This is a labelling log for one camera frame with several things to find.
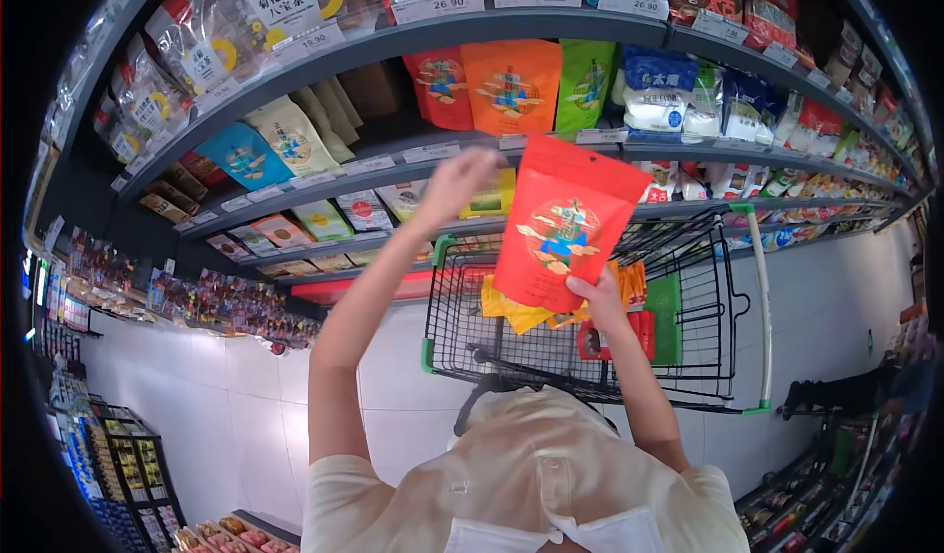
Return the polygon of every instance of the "white tile floor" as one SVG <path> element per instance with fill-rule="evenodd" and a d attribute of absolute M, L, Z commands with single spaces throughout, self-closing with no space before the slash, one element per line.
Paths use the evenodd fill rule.
<path fill-rule="evenodd" d="M 773 404 L 797 378 L 865 371 L 885 347 L 899 311 L 911 305 L 911 230 L 823 241 L 767 255 L 774 331 Z M 733 407 L 760 396 L 761 329 L 753 259 L 733 262 L 738 291 L 754 307 L 738 321 Z M 471 386 L 419 366 L 425 305 L 388 311 L 360 365 L 360 404 L 380 477 L 396 484 L 445 450 Z M 875 351 L 867 352 L 872 329 Z M 301 523 L 308 460 L 308 355 L 277 358 L 255 340 L 222 340 L 172 325 L 119 323 L 94 314 L 84 341 L 88 386 L 132 407 L 163 437 L 171 478 L 190 523 L 244 508 Z M 620 407 L 604 413 L 631 440 Z M 677 409 L 693 465 L 717 465 L 735 498 L 809 443 L 816 420 L 732 416 Z"/>

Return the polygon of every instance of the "hand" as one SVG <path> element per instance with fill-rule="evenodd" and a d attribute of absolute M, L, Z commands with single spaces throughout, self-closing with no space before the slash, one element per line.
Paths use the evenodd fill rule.
<path fill-rule="evenodd" d="M 617 287 L 617 278 L 608 266 L 603 267 L 599 274 L 596 287 L 576 276 L 568 276 L 564 282 L 567 288 L 587 300 L 590 308 L 590 317 L 594 326 L 604 334 L 612 334 L 625 326 L 634 334 L 626 319 L 623 310 L 623 301 L 620 299 L 620 289 Z"/>
<path fill-rule="evenodd" d="M 459 215 L 472 195 L 482 190 L 499 168 L 507 165 L 504 156 L 494 149 L 473 147 L 455 158 L 440 162 L 432 173 L 410 223 L 430 232 Z"/>

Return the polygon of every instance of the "shopping cart handle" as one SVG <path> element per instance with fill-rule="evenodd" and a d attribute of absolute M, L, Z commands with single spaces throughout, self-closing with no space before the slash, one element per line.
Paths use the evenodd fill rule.
<path fill-rule="evenodd" d="M 750 241 L 757 259 L 757 279 L 761 289 L 761 320 L 764 331 L 764 369 L 761 375 L 761 401 L 758 407 L 751 407 L 741 411 L 741 414 L 755 414 L 770 412 L 770 384 L 773 375 L 773 330 L 770 325 L 770 285 L 767 280 L 767 261 L 764 256 L 764 247 L 761 245 L 761 230 L 757 226 L 757 214 L 754 213 L 753 203 L 732 203 L 732 211 L 744 213 L 748 217 L 750 226 Z"/>

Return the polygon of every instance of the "shopping cart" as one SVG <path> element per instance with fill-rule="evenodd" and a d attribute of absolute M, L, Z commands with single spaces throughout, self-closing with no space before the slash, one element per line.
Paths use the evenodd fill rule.
<path fill-rule="evenodd" d="M 769 411 L 771 341 L 767 273 L 756 232 L 753 205 L 732 205 L 748 213 L 763 295 L 764 368 L 759 407 L 728 404 L 735 376 L 738 318 L 750 298 L 735 292 L 721 215 L 725 207 L 692 217 L 631 221 L 611 256 L 620 266 L 643 261 L 649 298 L 656 312 L 656 354 L 652 370 L 674 407 L 724 413 Z M 578 324 L 551 329 L 545 323 L 517 335 L 504 317 L 484 317 L 480 290 L 495 272 L 502 234 L 442 236 L 436 241 L 423 367 L 428 373 L 478 383 L 498 375 L 505 387 L 547 384 L 584 402 L 620 404 L 620 383 L 607 360 L 582 360 Z M 737 304 L 740 311 L 733 307 Z"/>

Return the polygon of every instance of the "green package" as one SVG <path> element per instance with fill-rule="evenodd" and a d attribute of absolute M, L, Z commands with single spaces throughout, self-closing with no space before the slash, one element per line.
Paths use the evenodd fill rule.
<path fill-rule="evenodd" d="M 563 68 L 557 89 L 556 131 L 596 127 L 610 88 L 615 43 L 561 39 Z"/>

